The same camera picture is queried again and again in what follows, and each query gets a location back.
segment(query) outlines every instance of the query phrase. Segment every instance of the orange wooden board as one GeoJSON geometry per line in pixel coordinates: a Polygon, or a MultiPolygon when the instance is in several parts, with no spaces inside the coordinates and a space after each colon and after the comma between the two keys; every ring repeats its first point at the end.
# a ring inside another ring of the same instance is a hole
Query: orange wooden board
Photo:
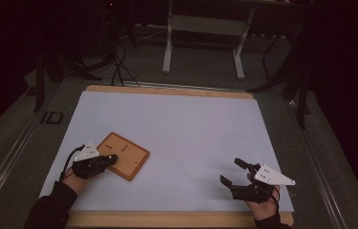
{"type": "Polygon", "coordinates": [[[108,169],[129,181],[134,179],[150,155],[149,151],[116,133],[110,133],[97,150],[103,156],[118,155],[116,164],[108,169]]]}

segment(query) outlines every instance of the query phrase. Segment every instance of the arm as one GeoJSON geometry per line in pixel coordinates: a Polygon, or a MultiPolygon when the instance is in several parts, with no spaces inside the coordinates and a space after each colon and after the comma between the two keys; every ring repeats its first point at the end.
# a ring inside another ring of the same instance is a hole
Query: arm
{"type": "Polygon", "coordinates": [[[88,179],[76,177],[73,170],[68,169],[65,178],[55,182],[51,194],[33,205],[24,228],[65,228],[69,219],[68,211],[88,182],[88,179]]]}
{"type": "MultiPolygon", "coordinates": [[[[272,196],[278,199],[280,186],[275,186],[272,196]]],[[[287,224],[281,223],[280,214],[277,211],[277,203],[274,199],[269,198],[266,202],[257,203],[253,201],[245,201],[247,206],[253,213],[253,218],[258,229],[290,229],[287,224]]]]}

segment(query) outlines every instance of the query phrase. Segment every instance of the wooden table edge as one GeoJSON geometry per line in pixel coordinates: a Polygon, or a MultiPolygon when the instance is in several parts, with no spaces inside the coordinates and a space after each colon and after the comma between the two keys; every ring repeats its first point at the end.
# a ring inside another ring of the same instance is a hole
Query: wooden table edge
{"type": "Polygon", "coordinates": [[[188,90],[188,89],[133,88],[133,87],[90,85],[86,88],[86,91],[104,92],[104,93],[168,94],[168,95],[189,95],[189,96],[254,99],[253,95],[248,93],[216,92],[216,91],[188,90]]]}
{"type": "MultiPolygon", "coordinates": [[[[292,225],[292,213],[280,213],[282,223],[292,225]]],[[[69,227],[254,227],[251,212],[182,211],[71,211],[69,227]]]]}

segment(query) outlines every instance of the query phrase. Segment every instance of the hand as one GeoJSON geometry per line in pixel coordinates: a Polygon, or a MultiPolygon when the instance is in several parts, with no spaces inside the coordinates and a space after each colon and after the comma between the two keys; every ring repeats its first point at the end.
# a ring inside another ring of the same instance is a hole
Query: hand
{"type": "MultiPolygon", "coordinates": [[[[280,191],[280,186],[276,185],[274,187],[280,191]]],[[[279,193],[276,189],[273,189],[273,193],[271,195],[273,195],[275,199],[278,199],[279,193]]],[[[276,215],[277,213],[277,203],[272,198],[269,198],[266,202],[262,203],[257,203],[254,201],[245,201],[245,203],[252,211],[253,218],[255,220],[267,219],[276,215]]]]}
{"type": "Polygon", "coordinates": [[[66,171],[66,174],[64,176],[64,179],[62,179],[62,183],[68,185],[69,187],[71,187],[75,193],[77,193],[77,195],[79,195],[84,187],[86,187],[86,185],[91,181],[92,179],[82,179],[77,177],[74,174],[74,171],[72,170],[72,168],[69,168],[66,171]]]}

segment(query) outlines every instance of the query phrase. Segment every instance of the white shelf leg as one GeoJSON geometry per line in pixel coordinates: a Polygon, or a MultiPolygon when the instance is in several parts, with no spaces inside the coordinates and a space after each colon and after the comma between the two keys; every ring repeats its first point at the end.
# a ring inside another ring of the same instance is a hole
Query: white shelf leg
{"type": "Polygon", "coordinates": [[[167,19],[167,44],[164,52],[163,73],[170,72],[170,63],[172,61],[172,17],[173,0],[169,1],[169,18],[167,19]]]}
{"type": "Polygon", "coordinates": [[[241,52],[243,49],[244,41],[246,40],[246,37],[247,37],[247,33],[249,32],[249,28],[250,28],[250,24],[252,22],[254,12],[255,12],[254,8],[250,9],[249,15],[247,17],[247,21],[244,23],[244,28],[242,31],[241,41],[239,43],[239,46],[237,49],[233,50],[233,60],[235,62],[236,75],[239,80],[244,80],[241,52]]]}

